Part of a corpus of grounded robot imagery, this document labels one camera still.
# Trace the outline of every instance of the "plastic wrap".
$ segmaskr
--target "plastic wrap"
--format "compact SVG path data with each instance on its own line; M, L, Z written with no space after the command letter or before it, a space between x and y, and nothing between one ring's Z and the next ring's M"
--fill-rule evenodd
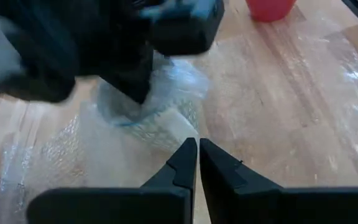
M79 115L42 147L6 145L0 223L25 223L29 202L48 189L140 187L184 139L198 137L196 104L208 79L184 60L154 62L142 106L100 80Z

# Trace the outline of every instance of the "wooden table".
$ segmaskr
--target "wooden table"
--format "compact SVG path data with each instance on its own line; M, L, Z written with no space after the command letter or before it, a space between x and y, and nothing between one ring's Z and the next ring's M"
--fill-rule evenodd
M212 80L201 134L283 186L358 185L358 19L340 0L298 0L272 24L244 0L225 5L211 50L192 60ZM93 85L60 106L0 96L0 155L7 141L43 144ZM195 220L208 223L197 187Z

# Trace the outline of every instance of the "bubble wrap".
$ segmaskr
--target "bubble wrap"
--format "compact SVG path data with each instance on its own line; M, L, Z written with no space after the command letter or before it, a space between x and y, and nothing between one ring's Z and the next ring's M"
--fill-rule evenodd
M78 125L76 117L40 148L6 146L0 181L0 223L25 223L28 203L47 189L85 185Z
M157 56L154 63L142 106L101 80L78 116L42 147L6 146L0 223L25 223L29 202L48 189L140 187L184 138L198 137L195 99L205 96L208 79L184 60Z

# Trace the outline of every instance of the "red plastic cup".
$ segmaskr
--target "red plastic cup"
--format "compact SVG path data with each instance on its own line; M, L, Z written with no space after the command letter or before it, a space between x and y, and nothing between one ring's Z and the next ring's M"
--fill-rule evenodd
M251 17L260 22L283 19L292 9L296 0L246 0Z

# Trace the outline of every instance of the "wooden surface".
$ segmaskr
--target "wooden surface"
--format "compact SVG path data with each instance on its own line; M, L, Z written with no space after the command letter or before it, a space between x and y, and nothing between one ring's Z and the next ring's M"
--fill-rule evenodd
M298 0L272 24L244 0L225 5L216 42L192 60L212 80L201 134L284 186L358 185L358 19L340 0ZM0 97L0 153L45 142L92 85L61 106ZM197 187L196 223L208 223Z

